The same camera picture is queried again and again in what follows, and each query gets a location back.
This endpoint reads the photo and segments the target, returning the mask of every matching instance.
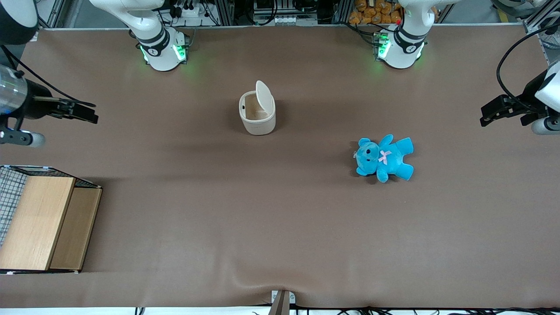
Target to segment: wooden box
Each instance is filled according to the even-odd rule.
[[[0,270],[82,270],[102,188],[45,166],[0,166]]]

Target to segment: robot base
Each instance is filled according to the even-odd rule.
[[[376,33],[374,42],[379,43],[378,47],[374,47],[374,54],[378,61],[384,61],[387,65],[396,69],[406,69],[414,64],[414,62],[420,58],[422,44],[418,49],[414,47],[415,51],[412,53],[405,53],[403,48],[401,48],[395,40],[395,35],[393,32],[383,30]]]
[[[173,27],[165,28],[170,35],[169,44],[159,56],[152,56],[141,48],[146,64],[158,71],[173,70],[181,63],[186,63],[189,54],[190,38]]]

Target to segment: wire mesh basket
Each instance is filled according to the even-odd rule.
[[[0,165],[0,247],[4,244],[29,176],[73,177],[76,179],[75,187],[100,188],[87,180],[48,166]]]

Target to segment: wooden board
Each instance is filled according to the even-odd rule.
[[[27,179],[0,248],[1,269],[48,269],[74,181],[70,177]]]
[[[50,263],[51,269],[82,269],[101,191],[101,188],[74,188]]]

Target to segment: trash can lid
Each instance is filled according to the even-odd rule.
[[[256,99],[259,101],[260,106],[264,109],[267,114],[272,115],[275,111],[274,109],[274,99],[268,86],[264,84],[261,80],[256,82]]]

